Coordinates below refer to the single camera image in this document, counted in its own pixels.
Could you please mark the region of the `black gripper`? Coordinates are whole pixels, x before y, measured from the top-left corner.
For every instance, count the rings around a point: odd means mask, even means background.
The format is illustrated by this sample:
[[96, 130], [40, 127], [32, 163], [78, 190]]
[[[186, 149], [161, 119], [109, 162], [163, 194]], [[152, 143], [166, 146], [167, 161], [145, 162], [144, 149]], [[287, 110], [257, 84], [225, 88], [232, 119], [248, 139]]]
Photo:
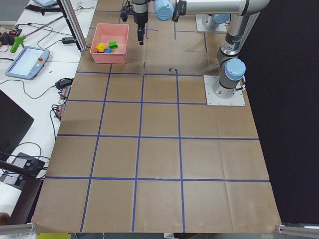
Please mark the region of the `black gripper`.
[[126, 22], [129, 15], [134, 17], [134, 22], [138, 25], [137, 36], [139, 45], [144, 44], [145, 24], [148, 21], [148, 0], [127, 0], [121, 8], [121, 19]]

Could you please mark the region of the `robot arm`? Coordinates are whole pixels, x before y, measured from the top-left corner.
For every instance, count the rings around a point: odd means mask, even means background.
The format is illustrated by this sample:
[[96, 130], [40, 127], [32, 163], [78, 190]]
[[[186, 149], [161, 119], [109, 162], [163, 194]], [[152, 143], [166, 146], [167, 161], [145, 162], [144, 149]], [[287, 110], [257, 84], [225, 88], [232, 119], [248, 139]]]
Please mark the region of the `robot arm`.
[[121, 18], [138, 26], [145, 73], [217, 75], [236, 58], [266, 0], [129, 0]]
[[209, 32], [226, 32], [225, 23], [229, 17], [229, 13], [205, 14], [202, 19], [204, 30]]

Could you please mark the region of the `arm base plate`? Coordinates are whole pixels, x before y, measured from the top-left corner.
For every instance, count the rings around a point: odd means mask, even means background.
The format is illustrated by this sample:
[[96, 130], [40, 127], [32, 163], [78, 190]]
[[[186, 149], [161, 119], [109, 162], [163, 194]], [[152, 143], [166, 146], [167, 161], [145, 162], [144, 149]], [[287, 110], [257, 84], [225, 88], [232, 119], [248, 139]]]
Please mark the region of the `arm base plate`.
[[204, 75], [206, 102], [208, 106], [246, 106], [240, 83], [233, 89], [220, 85], [220, 76]]
[[196, 14], [195, 20], [197, 32], [226, 33], [226, 23], [230, 20], [230, 14]]

